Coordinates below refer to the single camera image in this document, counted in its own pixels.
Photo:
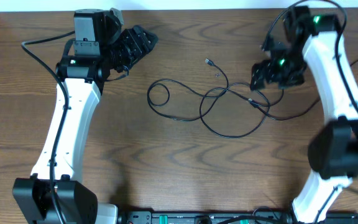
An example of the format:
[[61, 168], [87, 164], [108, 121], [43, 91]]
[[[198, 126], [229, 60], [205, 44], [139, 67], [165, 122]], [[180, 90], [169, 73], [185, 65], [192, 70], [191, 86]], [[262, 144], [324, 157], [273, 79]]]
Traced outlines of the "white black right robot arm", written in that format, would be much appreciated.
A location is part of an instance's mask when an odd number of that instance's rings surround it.
[[334, 14], [310, 13], [298, 1], [278, 19], [287, 45], [267, 35], [262, 50], [268, 59], [252, 67], [250, 89], [268, 83], [279, 88], [301, 85], [310, 69], [323, 106], [324, 127], [308, 146], [311, 172], [292, 201], [290, 223], [321, 223], [343, 189], [358, 176], [358, 86], [344, 47], [346, 19]]

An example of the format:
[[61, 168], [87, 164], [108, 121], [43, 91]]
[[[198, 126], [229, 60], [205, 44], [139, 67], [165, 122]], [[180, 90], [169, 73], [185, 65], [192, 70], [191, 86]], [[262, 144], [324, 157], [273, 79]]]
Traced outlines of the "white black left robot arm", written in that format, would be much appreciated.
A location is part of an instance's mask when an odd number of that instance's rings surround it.
[[124, 28], [118, 9], [75, 11], [61, 60], [51, 71], [57, 99], [44, 148], [12, 194], [28, 223], [119, 223], [118, 208], [98, 202], [83, 183], [83, 156], [93, 113], [111, 71], [121, 78], [158, 38], [141, 26]]

